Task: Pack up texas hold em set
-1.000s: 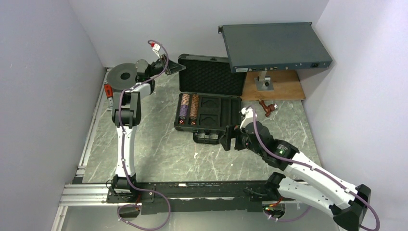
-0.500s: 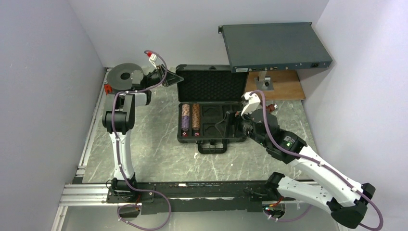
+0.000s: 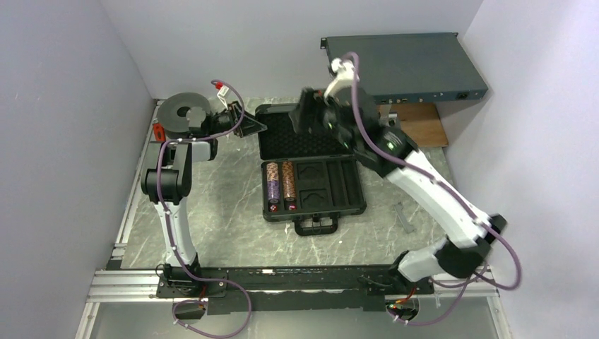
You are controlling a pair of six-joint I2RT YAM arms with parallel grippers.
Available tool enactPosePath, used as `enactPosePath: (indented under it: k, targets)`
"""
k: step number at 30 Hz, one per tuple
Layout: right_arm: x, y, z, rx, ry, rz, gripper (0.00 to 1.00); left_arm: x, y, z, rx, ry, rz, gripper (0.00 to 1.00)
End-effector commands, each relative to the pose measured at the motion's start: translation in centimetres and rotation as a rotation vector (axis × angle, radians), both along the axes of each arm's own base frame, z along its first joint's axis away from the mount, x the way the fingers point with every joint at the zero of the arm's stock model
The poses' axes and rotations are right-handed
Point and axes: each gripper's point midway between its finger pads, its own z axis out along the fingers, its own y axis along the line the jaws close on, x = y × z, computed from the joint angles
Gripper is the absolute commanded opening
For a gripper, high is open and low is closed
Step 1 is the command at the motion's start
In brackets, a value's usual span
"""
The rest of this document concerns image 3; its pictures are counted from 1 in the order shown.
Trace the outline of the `black poker case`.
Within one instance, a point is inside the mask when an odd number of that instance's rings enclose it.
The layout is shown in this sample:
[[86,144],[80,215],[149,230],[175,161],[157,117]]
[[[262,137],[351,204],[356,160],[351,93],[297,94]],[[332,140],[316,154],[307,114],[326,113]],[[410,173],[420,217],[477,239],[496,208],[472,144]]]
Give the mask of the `black poker case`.
[[[361,215],[367,202],[357,161],[330,136],[296,134],[289,113],[292,104],[263,104],[255,111],[268,129],[258,134],[263,189],[263,218],[268,222],[291,222],[299,236],[333,234],[342,217]],[[297,199],[285,201],[281,164],[294,165]],[[269,210],[266,164],[277,162],[280,175],[278,211]],[[288,210],[295,203],[295,210]]]

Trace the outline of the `orange poker chip stack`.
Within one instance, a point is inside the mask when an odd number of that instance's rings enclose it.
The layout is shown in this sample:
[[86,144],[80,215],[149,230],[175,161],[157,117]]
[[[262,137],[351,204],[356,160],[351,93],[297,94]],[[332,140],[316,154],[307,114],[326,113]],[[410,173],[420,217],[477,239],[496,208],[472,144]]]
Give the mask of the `orange poker chip stack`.
[[266,164],[266,180],[268,182],[279,182],[280,175],[277,162],[268,162]]

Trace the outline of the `brown poker chip stack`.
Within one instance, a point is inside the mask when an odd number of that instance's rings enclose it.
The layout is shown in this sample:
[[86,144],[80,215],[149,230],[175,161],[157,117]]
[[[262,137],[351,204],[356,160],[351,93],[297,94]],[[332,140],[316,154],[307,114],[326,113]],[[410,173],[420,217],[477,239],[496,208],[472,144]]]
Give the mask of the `brown poker chip stack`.
[[284,182],[294,182],[295,174],[294,174],[294,165],[290,161],[284,161],[281,164],[282,167],[282,178]]
[[283,181],[283,196],[285,201],[291,202],[297,199],[295,181],[293,179],[286,179]]

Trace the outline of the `purple poker chip stack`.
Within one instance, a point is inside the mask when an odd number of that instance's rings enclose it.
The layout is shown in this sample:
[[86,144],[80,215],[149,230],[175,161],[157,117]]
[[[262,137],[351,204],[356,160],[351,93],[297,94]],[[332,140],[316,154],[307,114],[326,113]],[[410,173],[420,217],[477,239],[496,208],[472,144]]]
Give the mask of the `purple poker chip stack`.
[[270,204],[280,203],[280,182],[278,180],[267,181],[267,200]]

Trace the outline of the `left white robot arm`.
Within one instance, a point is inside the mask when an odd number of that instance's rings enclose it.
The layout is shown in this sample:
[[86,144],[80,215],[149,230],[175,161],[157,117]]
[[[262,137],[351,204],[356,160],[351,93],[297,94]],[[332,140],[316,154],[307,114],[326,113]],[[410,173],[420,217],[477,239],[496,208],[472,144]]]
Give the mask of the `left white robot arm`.
[[162,283],[192,297],[205,286],[186,211],[193,164],[215,159],[219,137],[233,133],[244,138],[267,127],[238,101],[225,103],[222,111],[214,112],[196,93],[180,93],[165,100],[156,119],[155,139],[148,144],[142,165],[141,191],[158,212],[165,238]]

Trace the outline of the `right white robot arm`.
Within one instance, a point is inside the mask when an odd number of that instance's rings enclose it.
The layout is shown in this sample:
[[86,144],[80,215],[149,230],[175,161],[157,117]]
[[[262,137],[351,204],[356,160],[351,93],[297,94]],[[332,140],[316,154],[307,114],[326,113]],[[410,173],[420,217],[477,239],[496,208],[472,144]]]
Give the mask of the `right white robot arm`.
[[506,220],[467,203],[399,125],[382,121],[373,99],[363,90],[358,91],[357,108],[359,120],[347,100],[304,88],[289,116],[296,133],[336,139],[363,166],[406,192],[445,231],[438,242],[403,252],[393,262],[390,286],[406,293],[417,281],[440,273],[469,278],[488,256]]

